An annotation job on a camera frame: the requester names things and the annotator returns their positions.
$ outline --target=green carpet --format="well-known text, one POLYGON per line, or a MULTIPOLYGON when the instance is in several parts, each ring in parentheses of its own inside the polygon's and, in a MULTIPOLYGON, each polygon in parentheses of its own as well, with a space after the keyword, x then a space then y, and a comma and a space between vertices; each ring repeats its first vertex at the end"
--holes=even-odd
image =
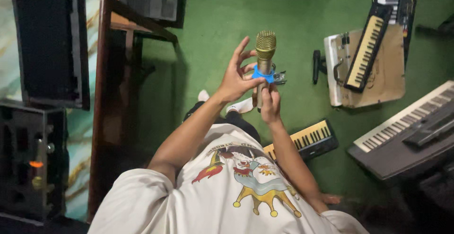
MULTIPOLYGON (((414 24, 437 27, 454 13, 453 6, 454 0, 418 0, 414 24)), ((324 51, 323 39, 329 35, 363 28, 370 7, 371 0, 187 0, 184 28, 170 29, 179 38, 179 54, 170 43, 144 40, 143 59, 157 70, 141 90, 137 144, 153 153, 196 103, 200 90, 216 91, 241 39, 250 36, 247 48, 252 49, 256 34, 269 29, 277 37, 277 71, 287 71, 288 83, 279 91, 288 132, 327 118, 340 143, 309 163, 322 191, 383 200, 381 187, 346 150, 356 138, 454 77, 454 41, 413 33, 402 99, 355 110, 333 108, 326 75, 312 84, 312 52, 324 51)), ((243 117, 257 128, 263 145, 271 143, 256 110, 243 117)))

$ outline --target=gold microphone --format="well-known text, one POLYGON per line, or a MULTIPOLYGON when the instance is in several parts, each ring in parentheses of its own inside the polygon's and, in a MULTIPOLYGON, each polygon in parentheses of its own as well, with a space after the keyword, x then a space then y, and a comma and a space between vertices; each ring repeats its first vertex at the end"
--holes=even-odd
MULTIPOLYGON (((276 50, 276 35, 272 31, 261 31, 257 34, 256 52, 257 69, 263 75, 271 74, 271 58, 276 50)), ((257 110, 261 111, 263 105, 262 89, 269 87, 265 82, 257 86, 257 110)))

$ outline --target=person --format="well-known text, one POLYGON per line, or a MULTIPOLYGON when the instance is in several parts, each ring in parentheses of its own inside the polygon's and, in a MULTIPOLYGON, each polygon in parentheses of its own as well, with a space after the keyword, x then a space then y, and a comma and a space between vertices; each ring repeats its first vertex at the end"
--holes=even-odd
POLYGON ((262 93, 262 119, 273 137, 279 167, 260 145, 255 128, 241 118, 251 98, 227 103, 266 82, 247 75, 257 63, 235 49, 212 97, 201 92, 184 122, 161 144, 147 169, 122 173, 89 229, 94 233, 367 233, 349 214, 328 210, 318 185, 295 150, 271 84, 262 93))

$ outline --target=white t-shirt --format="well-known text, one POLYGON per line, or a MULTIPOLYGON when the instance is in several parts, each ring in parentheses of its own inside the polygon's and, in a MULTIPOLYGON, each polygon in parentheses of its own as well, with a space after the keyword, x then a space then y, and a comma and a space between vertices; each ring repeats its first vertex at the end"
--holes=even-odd
POLYGON ((349 214, 316 213, 260 144, 230 124, 211 127, 176 186, 149 169, 122 173, 88 233, 367 233, 349 214))

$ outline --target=hand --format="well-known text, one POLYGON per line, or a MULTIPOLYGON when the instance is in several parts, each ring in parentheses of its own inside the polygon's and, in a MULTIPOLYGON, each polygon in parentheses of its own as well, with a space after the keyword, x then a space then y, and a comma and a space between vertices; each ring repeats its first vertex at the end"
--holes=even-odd
POLYGON ((270 84, 270 88, 262 89, 262 119, 268 126, 281 121, 281 95, 277 91, 275 84, 270 84))
POLYGON ((215 93, 215 95, 219 96, 225 103, 239 99, 248 90, 257 87, 259 84, 266 81, 265 78, 252 79, 252 74, 245 75, 252 71, 257 63, 251 63, 240 67, 243 60, 256 56, 255 50, 243 52, 248 42, 249 37, 246 36, 233 52, 233 56, 230 59, 224 74, 223 81, 215 93))

